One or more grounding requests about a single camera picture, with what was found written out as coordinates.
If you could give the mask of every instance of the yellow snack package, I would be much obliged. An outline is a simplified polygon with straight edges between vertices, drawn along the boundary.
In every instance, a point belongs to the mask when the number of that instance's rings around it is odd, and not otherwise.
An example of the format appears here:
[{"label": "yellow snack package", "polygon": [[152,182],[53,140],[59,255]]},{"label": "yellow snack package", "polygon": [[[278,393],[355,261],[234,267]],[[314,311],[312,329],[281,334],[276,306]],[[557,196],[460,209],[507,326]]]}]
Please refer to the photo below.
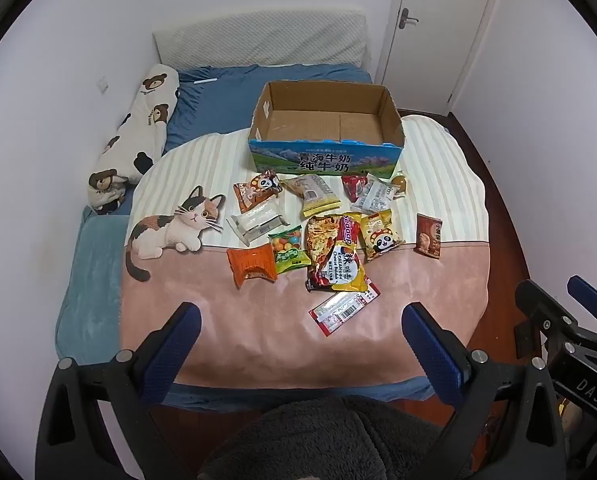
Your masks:
[{"label": "yellow snack package", "polygon": [[341,205],[339,198],[318,175],[295,176],[282,180],[281,184],[303,198],[303,216],[305,218],[328,209],[336,209]]},{"label": "yellow snack package", "polygon": [[393,227],[391,209],[363,216],[360,219],[360,230],[365,240],[368,261],[404,243]]},{"label": "yellow snack package", "polygon": [[286,270],[300,269],[312,263],[305,251],[301,250],[301,226],[296,226],[281,233],[268,235],[274,259],[276,261],[276,272],[280,274]]}]

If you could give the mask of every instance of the cardboard box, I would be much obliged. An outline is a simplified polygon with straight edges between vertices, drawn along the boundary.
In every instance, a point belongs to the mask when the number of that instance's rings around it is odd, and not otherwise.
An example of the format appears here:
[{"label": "cardboard box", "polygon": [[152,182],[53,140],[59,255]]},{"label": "cardboard box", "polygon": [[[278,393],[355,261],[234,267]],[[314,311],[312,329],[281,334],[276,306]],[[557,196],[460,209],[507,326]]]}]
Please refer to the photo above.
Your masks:
[{"label": "cardboard box", "polygon": [[339,81],[272,81],[254,110],[257,171],[390,178],[405,134],[387,88]]}]

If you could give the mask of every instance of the blue gripper pad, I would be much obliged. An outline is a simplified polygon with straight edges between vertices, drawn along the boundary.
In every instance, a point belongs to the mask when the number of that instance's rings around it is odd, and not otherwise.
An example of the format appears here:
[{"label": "blue gripper pad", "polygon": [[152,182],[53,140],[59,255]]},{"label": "blue gripper pad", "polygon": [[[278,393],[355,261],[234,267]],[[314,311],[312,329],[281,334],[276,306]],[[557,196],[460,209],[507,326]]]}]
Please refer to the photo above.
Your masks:
[{"label": "blue gripper pad", "polygon": [[597,319],[597,290],[580,276],[572,276],[567,282],[567,292]]},{"label": "blue gripper pad", "polygon": [[467,377],[438,336],[445,331],[421,303],[405,307],[401,324],[403,335],[440,400],[458,408],[463,403],[463,384]]},{"label": "blue gripper pad", "polygon": [[144,404],[163,402],[198,339],[200,327],[200,310],[193,303],[182,303],[163,326],[161,330],[167,331],[168,335],[147,364],[143,374],[140,397]]}]

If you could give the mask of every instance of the white door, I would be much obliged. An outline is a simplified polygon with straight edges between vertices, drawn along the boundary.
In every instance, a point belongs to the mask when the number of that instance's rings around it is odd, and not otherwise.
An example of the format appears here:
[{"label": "white door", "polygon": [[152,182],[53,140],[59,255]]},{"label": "white door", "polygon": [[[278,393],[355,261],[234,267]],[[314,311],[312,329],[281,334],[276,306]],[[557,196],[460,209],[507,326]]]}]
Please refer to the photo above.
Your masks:
[{"label": "white door", "polygon": [[402,0],[383,79],[397,107],[445,113],[486,4]]}]

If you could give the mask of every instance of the striped blanket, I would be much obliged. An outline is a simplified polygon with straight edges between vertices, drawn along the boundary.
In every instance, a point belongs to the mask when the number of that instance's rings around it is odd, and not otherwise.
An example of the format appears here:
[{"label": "striped blanket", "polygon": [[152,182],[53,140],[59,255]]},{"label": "striped blanket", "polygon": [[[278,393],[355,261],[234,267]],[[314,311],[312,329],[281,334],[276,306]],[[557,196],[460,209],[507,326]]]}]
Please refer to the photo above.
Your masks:
[{"label": "striped blanket", "polygon": [[[169,249],[138,260],[151,275],[147,282],[122,271],[121,347],[136,348],[182,301],[198,305],[203,325],[177,377],[181,384],[324,388],[392,384],[423,375],[401,332],[401,313],[411,301],[425,304],[466,344],[487,305],[485,189],[440,124],[408,116],[403,126],[406,142],[397,170],[409,183],[392,211],[408,243],[365,266],[381,295],[329,337],[309,310],[330,293],[307,292],[304,270],[280,274],[275,283],[246,280],[240,289],[234,284],[226,248],[243,244],[224,219],[240,213],[232,184],[256,174],[248,130],[206,135],[168,152],[136,188],[126,243],[141,219],[173,214],[197,186],[206,197],[226,196],[219,217],[225,228],[203,231],[197,253]],[[342,201],[334,212],[349,210],[341,179],[323,178]],[[280,200],[290,225],[306,223],[299,198],[284,191]],[[417,213],[443,221],[440,260],[413,252]],[[265,241],[261,237],[252,246]]]}]

